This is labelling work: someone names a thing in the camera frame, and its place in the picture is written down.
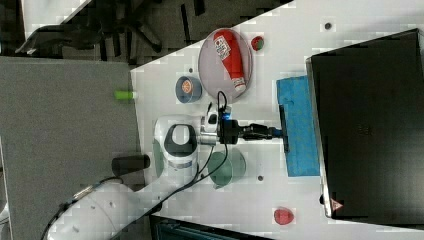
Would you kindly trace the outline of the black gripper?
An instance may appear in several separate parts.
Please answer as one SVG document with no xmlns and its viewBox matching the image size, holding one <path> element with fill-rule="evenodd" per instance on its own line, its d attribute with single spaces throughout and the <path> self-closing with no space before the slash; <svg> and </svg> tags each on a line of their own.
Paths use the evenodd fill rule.
<svg viewBox="0 0 424 240">
<path fill-rule="evenodd" d="M 222 120 L 219 123 L 218 137 L 221 144 L 236 144 L 239 138 L 244 140 L 282 138 L 281 132 L 281 129 L 261 124 L 240 126 L 237 120 Z"/>
</svg>

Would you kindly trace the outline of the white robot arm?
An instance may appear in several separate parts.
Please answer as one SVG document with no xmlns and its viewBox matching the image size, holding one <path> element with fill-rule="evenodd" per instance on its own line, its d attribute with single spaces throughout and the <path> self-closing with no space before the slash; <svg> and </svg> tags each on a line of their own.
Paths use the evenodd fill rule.
<svg viewBox="0 0 424 240">
<path fill-rule="evenodd" d="M 157 179 L 133 191 L 118 182 L 85 189 L 47 231 L 47 240 L 111 240 L 171 195 L 192 185 L 202 145 L 281 138 L 284 131 L 260 124 L 241 126 L 227 114 L 166 115 L 157 119 L 154 141 L 162 154 Z"/>
</svg>

